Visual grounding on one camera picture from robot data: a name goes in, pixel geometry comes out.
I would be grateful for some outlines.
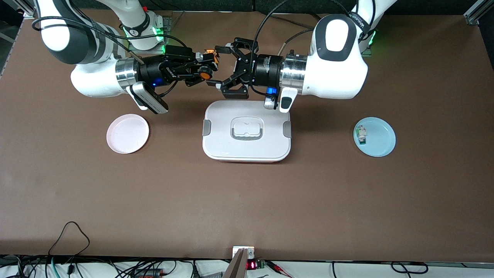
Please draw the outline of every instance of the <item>light blue plate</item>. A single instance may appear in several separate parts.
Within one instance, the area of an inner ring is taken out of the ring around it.
[[[359,144],[357,129],[363,125],[367,130],[366,143]],[[357,147],[366,155],[382,157],[393,151],[396,145],[395,132],[384,120],[368,117],[360,120],[353,130],[353,140]]]

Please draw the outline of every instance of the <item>orange object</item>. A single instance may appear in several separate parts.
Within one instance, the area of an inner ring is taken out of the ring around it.
[[[199,75],[204,79],[211,79],[212,77],[209,73],[206,72],[201,72]]]
[[[208,53],[214,53],[214,62],[216,64],[219,64],[219,54],[216,52],[216,50],[214,50],[214,49],[206,49],[206,51],[204,52],[204,54],[208,54]]]

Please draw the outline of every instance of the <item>black wall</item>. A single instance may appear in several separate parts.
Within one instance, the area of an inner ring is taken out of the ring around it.
[[[151,10],[207,10],[207,11],[260,11],[268,12],[281,0],[140,0]],[[355,0],[339,0],[347,9]],[[398,0],[387,14],[464,14],[476,0]],[[105,9],[96,0],[74,0],[81,8]],[[290,0],[277,12],[341,13],[329,0]]]
[[[484,14],[479,20],[479,23],[480,32],[487,48],[487,54],[489,54],[494,70],[494,7]]]

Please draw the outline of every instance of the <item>green led light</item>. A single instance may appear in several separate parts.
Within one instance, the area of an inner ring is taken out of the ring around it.
[[[163,34],[163,30],[161,28],[155,28],[153,26],[153,33],[155,33],[155,35],[161,35],[161,34]],[[163,39],[163,37],[156,37],[156,39],[158,41],[161,41]]]
[[[369,45],[372,45],[372,43],[373,43],[373,41],[372,41],[372,40],[374,39],[374,36],[375,36],[375,31],[374,31],[374,33],[372,34],[372,37],[370,38]]]

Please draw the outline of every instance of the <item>blue led light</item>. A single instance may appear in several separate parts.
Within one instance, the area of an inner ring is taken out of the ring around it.
[[[276,88],[269,87],[268,89],[266,89],[266,93],[268,93],[268,94],[276,94]]]

